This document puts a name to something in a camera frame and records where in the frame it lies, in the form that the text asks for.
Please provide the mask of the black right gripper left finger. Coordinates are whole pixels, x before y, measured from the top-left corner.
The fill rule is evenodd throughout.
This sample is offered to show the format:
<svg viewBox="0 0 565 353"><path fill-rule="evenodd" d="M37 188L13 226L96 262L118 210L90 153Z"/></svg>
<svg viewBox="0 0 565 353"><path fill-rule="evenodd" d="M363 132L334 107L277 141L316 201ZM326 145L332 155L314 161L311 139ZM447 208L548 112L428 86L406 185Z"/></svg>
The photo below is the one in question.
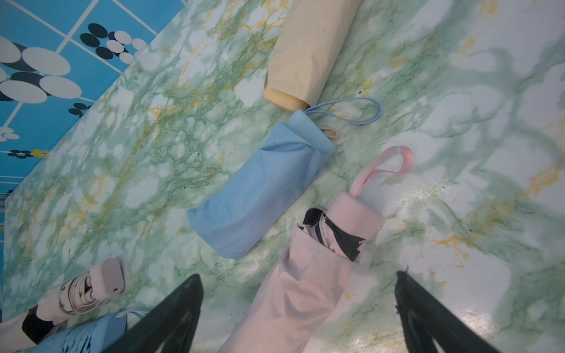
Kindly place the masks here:
<svg viewBox="0 0 565 353"><path fill-rule="evenodd" d="M104 351L189 352L203 297L201 277L193 274Z"/></svg>

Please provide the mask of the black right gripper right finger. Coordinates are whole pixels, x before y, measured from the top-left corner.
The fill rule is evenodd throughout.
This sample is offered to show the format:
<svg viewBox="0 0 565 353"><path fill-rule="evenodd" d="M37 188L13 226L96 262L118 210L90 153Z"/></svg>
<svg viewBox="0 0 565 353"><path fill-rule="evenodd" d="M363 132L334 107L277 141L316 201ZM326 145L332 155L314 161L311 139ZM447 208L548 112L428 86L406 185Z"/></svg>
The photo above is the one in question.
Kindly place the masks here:
<svg viewBox="0 0 565 353"><path fill-rule="evenodd" d="M497 352L468 328L407 271L397 272L394 289L409 352Z"/></svg>

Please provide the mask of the pink sleeved umbrella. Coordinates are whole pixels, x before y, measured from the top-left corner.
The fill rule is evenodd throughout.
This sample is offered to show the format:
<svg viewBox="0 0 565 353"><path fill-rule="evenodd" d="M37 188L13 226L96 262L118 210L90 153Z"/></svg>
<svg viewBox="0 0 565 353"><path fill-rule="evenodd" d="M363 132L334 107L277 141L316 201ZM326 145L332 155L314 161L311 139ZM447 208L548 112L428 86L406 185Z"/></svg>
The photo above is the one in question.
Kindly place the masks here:
<svg viewBox="0 0 565 353"><path fill-rule="evenodd" d="M309 209L293 228L291 244L261 284L245 319L221 352L303 352L335 310L360 254L375 238L383 216L359 198L382 174L380 165L400 154L403 175L413 166L406 146L386 149L326 209Z"/></svg>

